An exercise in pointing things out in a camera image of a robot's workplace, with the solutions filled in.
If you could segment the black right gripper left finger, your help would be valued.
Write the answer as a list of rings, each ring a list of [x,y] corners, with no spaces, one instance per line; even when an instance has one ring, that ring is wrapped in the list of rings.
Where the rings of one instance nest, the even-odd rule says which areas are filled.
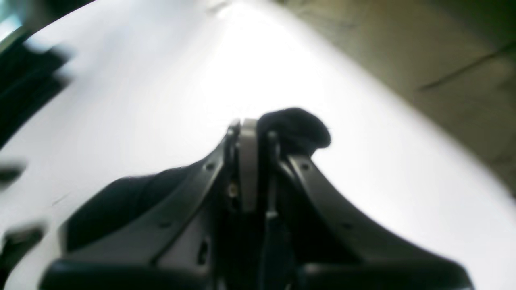
[[[224,215],[258,207],[257,120],[234,121],[186,184],[118,231],[50,264],[42,290],[204,290],[217,286]]]

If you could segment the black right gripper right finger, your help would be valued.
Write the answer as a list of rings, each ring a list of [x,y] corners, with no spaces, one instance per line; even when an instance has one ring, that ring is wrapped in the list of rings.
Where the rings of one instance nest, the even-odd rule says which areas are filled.
[[[472,290],[458,263],[383,228],[268,134],[264,290]]]

